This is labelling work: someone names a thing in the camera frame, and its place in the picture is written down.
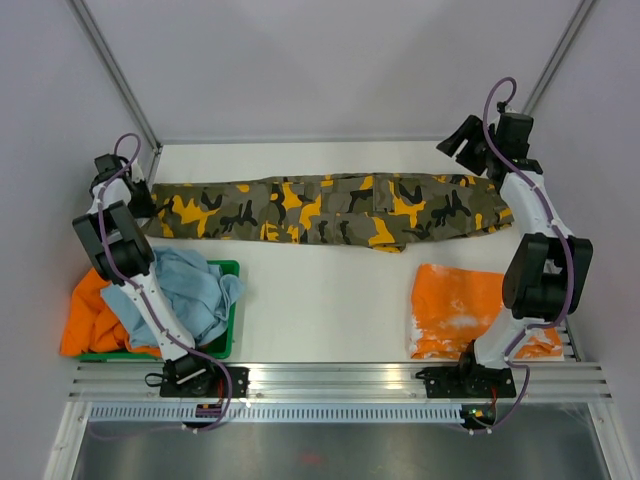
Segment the camouflage trousers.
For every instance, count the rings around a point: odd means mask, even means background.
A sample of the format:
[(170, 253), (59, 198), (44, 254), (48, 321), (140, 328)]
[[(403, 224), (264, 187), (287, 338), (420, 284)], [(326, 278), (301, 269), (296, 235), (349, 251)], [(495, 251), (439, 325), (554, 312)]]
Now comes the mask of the camouflage trousers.
[(490, 180), (461, 174), (347, 173), (220, 183), (158, 183), (150, 237), (357, 246), (495, 233), (513, 213)]

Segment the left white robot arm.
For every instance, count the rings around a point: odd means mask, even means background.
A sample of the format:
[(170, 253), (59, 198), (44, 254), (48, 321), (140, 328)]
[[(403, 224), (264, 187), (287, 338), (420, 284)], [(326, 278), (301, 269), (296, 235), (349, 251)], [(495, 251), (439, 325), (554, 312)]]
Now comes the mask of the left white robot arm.
[(92, 204), (72, 221), (92, 266), (133, 303), (150, 328), (164, 361), (158, 380), (167, 398), (221, 397), (225, 378), (196, 350), (193, 335), (178, 320), (161, 291), (155, 255), (138, 219), (151, 211), (145, 180), (133, 172), (132, 160), (108, 153), (94, 160)]

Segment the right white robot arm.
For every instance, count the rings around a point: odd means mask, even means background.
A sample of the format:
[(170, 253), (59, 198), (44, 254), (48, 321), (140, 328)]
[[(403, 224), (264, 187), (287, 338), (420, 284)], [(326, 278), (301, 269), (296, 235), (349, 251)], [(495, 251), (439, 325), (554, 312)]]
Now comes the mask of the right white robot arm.
[(417, 373), (430, 399), (513, 398), (514, 358), (534, 333), (573, 313), (593, 256), (547, 197), (543, 170), (529, 158), (532, 117), (500, 114), (489, 125), (471, 115), (438, 150), (475, 174), (485, 173), (511, 208), (520, 243), (502, 283), (503, 311), (454, 366)]

